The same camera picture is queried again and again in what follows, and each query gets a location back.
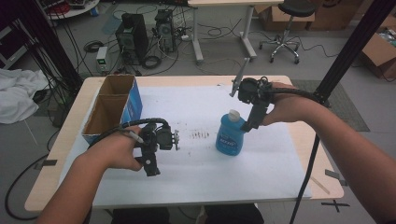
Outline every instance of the computer tower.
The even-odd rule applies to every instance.
[[[122,14],[116,31],[121,57],[126,64],[141,64],[149,48],[145,19],[142,14]]]
[[[171,9],[159,9],[155,17],[157,34],[161,37],[160,48],[165,52],[173,52],[176,50],[172,13],[173,10]]]

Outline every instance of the forearm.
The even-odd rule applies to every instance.
[[[308,112],[317,132],[349,186],[378,223],[396,218],[396,162],[328,109]]]
[[[140,132],[137,126],[129,130]],[[113,133],[79,155],[36,223],[81,224],[107,168],[141,169],[133,157],[133,148],[132,138]]]
[[[106,167],[82,154],[72,164],[63,183],[36,223],[77,223],[87,216]]]

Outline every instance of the cardboard box on floor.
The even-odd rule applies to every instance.
[[[278,7],[255,6],[259,21],[264,31],[284,31],[289,23],[290,15],[282,12]],[[315,14],[310,17],[294,17],[291,30],[304,30],[308,21],[314,21]]]
[[[311,0],[316,5],[315,21],[306,29],[312,31],[344,30],[361,6],[363,0]]]
[[[396,31],[396,18],[388,16],[380,30]],[[379,34],[374,34],[361,51],[361,61],[379,78],[396,78],[396,48]]]
[[[142,108],[134,76],[107,76],[98,92],[82,136],[90,144],[101,133],[121,123],[140,119]]]

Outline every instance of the hand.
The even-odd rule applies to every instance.
[[[128,127],[128,130],[140,133],[138,126]],[[134,159],[135,140],[121,133],[113,133],[96,143],[86,153],[90,159],[99,160],[105,168],[130,169],[138,171],[142,168],[137,160]]]
[[[281,82],[273,82],[273,88],[297,89],[294,86]],[[274,96],[274,109],[264,117],[262,125],[270,125],[276,122],[306,121],[309,112],[319,104],[302,96],[289,93],[279,93]]]

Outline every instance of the white tabletop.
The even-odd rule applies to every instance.
[[[272,81],[282,81],[290,83],[290,80],[284,76],[268,76]],[[198,77],[138,77],[137,82],[139,87],[166,87],[166,86],[210,86],[216,84],[231,84],[232,76],[198,76]],[[57,160],[55,166],[43,167],[38,176],[37,181],[26,201],[25,208],[29,211],[41,211],[47,202],[52,197],[53,193],[58,187],[62,169],[64,168],[66,158],[69,155],[71,149],[73,148],[73,143],[80,136],[80,127],[87,115],[87,111],[90,108],[91,102],[94,98],[96,90],[102,85],[103,77],[92,77],[85,80],[78,97],[73,104],[73,107],[62,127],[58,138],[56,139],[54,146],[52,147],[51,153],[49,154],[49,160]],[[313,130],[302,122],[296,122],[288,124],[288,131],[290,132],[291,141],[294,144],[297,155],[303,166],[303,170],[306,169],[307,161],[309,159],[310,150],[314,141],[315,133]],[[170,153],[180,153],[188,156],[188,148],[185,147],[176,152],[172,151]],[[235,159],[239,160],[244,154],[241,154]],[[168,168],[165,164],[166,160],[160,160],[159,168],[162,170],[163,174],[159,175],[159,178],[165,178],[165,174],[168,172]],[[312,191],[311,199],[336,199],[341,198],[344,195],[343,189],[341,188],[338,180],[326,176],[324,170],[333,170],[326,154],[322,147],[319,147],[317,160],[312,172],[311,180],[309,181],[309,187]],[[134,178],[145,178],[144,172],[133,173],[129,172],[128,175],[134,176]],[[172,181],[172,178],[165,178],[163,181]],[[218,184],[217,182],[210,182],[212,185]],[[119,201],[118,206],[122,206],[122,201]]]

